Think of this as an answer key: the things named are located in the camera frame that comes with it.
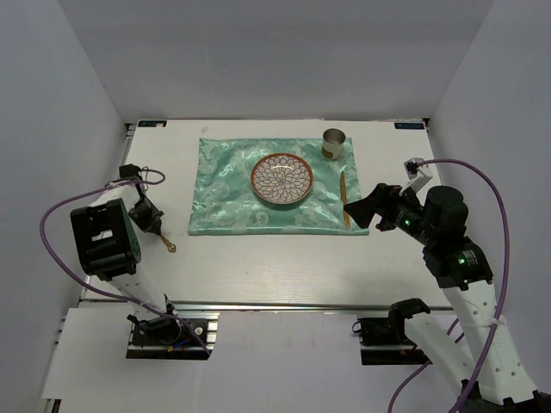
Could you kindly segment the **gold knife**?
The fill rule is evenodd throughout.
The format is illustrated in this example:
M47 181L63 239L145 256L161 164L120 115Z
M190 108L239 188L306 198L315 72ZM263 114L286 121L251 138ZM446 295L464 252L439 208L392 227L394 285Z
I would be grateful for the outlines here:
M343 206L345 206L348 203L348 199L347 199L346 179L343 171L341 172L339 177L339 193L340 193L340 199L343 203ZM344 218L345 226L347 228L350 228L351 227L350 216L345 210L343 210L343 218Z

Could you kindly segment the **gold fork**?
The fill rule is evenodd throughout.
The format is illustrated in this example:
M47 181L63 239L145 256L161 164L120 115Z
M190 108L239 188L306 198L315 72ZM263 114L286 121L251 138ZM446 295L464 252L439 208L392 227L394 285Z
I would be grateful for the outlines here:
M172 243L165 235L160 234L160 239L162 240L163 244L165 245L166 249L169 253L174 254L176 253L177 246Z

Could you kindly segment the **cream metal cup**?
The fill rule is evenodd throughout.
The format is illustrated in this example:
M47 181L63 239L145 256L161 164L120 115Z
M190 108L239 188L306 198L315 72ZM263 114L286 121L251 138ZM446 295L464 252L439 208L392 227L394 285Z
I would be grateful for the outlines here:
M325 130L322 134L322 155L330 160L338 159L344 148L345 140L346 135L343 131L336 128Z

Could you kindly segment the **mint green satin cloth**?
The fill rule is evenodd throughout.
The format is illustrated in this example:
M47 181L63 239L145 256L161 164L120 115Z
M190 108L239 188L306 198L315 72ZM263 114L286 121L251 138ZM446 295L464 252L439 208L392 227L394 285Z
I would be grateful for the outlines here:
M192 212L192 236L345 235L369 231L344 221L340 187L347 200L362 198L353 144L346 141L340 157L322 154L320 139L200 139ZM259 198L251 172L263 157L291 153L313 170L309 195L293 205L274 205Z

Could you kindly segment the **floral plate with orange rim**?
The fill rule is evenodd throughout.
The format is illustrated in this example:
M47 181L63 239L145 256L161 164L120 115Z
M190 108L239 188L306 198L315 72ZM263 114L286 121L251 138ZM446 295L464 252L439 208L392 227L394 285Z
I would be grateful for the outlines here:
M304 200L313 188L313 170L295 154L278 152L262 157L251 171L251 187L264 201L291 205Z

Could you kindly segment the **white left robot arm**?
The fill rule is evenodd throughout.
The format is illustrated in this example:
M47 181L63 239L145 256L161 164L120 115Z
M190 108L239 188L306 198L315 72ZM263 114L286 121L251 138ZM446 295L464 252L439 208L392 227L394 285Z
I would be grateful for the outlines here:
M182 322L170 315L168 297L138 266L142 254L137 230L159 235L162 215L140 184L113 184L88 206L70 213L82 270L117 290L139 321L153 321L152 333L164 343L176 341Z

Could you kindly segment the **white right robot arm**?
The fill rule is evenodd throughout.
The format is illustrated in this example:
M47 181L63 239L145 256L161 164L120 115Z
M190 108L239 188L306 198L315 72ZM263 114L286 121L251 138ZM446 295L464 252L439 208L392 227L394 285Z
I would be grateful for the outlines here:
M400 229L422 244L425 266L451 304L469 351L440 328L421 299L392 304L388 330L395 341L422 349L461 412L550 410L550 396L526 373L505 319L495 316L493 274L483 250L465 234L468 208L458 190L435 186L421 203L411 188L380 183L344 211L362 228L379 215L379 231Z

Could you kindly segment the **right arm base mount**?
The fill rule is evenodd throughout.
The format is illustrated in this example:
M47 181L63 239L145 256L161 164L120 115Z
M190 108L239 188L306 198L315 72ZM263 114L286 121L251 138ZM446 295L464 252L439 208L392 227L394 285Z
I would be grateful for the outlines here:
M416 366L429 359L411 340L398 338L385 317L362 317L352 324L363 366Z

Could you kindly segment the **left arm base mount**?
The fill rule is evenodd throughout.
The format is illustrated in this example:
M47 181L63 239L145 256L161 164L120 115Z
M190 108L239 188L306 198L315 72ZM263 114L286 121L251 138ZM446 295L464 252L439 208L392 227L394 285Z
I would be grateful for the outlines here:
M127 320L132 325L126 352L129 360L206 361L210 357L198 340L211 351L214 340L209 334L214 331L213 323L207 318L186 319L193 332L181 322L166 317L139 321L129 315Z

